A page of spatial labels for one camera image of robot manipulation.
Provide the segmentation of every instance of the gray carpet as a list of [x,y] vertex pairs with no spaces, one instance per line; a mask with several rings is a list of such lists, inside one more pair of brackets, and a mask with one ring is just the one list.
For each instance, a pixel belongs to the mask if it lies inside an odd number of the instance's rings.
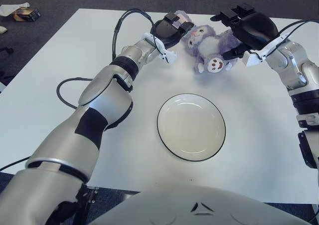
[[[36,22],[14,22],[10,17],[0,17],[0,25],[8,28],[8,32],[0,34],[0,47],[14,49],[14,54],[10,56],[0,53],[0,71],[4,71],[5,76],[17,74],[78,8],[125,10],[139,7],[146,11],[183,9],[188,13],[216,14],[221,9],[248,2],[270,17],[319,18],[319,0],[0,0],[0,4],[23,2],[37,7],[42,17]],[[10,79],[1,77],[0,81],[8,84]],[[0,173],[0,192],[10,179],[11,175]],[[97,202],[91,206],[88,220],[119,203],[122,193],[100,190]],[[306,220],[314,214],[310,205],[271,205]]]

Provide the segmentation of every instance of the white plate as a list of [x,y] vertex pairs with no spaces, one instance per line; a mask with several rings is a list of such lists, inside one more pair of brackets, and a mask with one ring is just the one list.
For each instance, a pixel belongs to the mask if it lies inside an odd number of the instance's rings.
[[195,94],[179,94],[167,100],[158,115],[159,136],[176,156],[203,161],[222,147],[226,127],[216,106]]

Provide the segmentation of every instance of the stuffed animal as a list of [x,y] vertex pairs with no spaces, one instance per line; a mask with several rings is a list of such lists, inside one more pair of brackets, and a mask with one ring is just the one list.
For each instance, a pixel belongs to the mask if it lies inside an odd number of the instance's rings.
[[[174,22],[176,27],[185,21],[192,22],[182,10],[176,11],[175,14],[180,18]],[[223,68],[230,70],[237,62],[237,59],[225,60],[222,56],[223,53],[241,43],[233,36],[230,29],[216,35],[214,28],[209,25],[194,26],[181,40],[185,42],[187,53],[196,57],[194,66],[196,72],[217,73]]]

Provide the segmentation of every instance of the plate rim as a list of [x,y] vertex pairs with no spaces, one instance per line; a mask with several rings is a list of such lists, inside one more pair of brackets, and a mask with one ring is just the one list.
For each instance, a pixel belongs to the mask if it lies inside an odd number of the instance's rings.
[[[179,96],[179,95],[184,95],[184,94],[196,95],[196,96],[199,96],[199,97],[201,97],[201,98],[207,100],[209,103],[211,103],[211,104],[217,109],[217,111],[218,111],[219,114],[221,115],[221,118],[222,118],[222,120],[223,120],[223,122],[224,122],[225,134],[224,134],[223,142],[222,142],[220,148],[216,151],[216,153],[214,153],[212,156],[210,156],[210,157],[208,157],[208,158],[206,158],[206,159],[202,159],[202,160],[190,160],[190,159],[183,158],[183,157],[177,155],[176,153],[174,153],[172,150],[170,150],[169,147],[165,144],[165,142],[163,141],[163,139],[162,139],[161,136],[160,136],[160,131],[159,131],[159,115],[160,115],[161,109],[163,108],[163,106],[164,106],[170,99],[172,99],[172,98],[174,98],[174,97],[176,97],[176,96]],[[226,139],[226,123],[225,123],[224,117],[223,117],[222,113],[220,112],[220,110],[219,110],[219,109],[217,108],[217,106],[216,106],[213,102],[211,102],[209,99],[205,98],[204,96],[201,96],[201,95],[198,95],[198,94],[193,94],[193,93],[176,94],[176,95],[174,95],[174,96],[168,98],[168,99],[161,105],[161,107],[160,107],[160,109],[159,109],[159,111],[158,111],[156,126],[157,126],[157,130],[158,130],[159,138],[160,138],[161,142],[164,144],[164,146],[165,146],[172,154],[174,154],[176,157],[178,157],[178,158],[180,158],[180,159],[182,159],[182,160],[188,161],[188,162],[202,162],[202,161],[205,161],[205,160],[208,160],[208,159],[214,157],[214,156],[221,150],[221,148],[224,146],[225,139]]]

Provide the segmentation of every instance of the toy face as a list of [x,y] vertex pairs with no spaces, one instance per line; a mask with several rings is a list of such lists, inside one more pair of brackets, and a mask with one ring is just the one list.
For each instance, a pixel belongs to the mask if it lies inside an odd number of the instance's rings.
[[193,48],[197,43],[201,42],[203,36],[208,33],[208,29],[204,26],[198,27],[191,31],[190,38],[187,40],[187,46]]

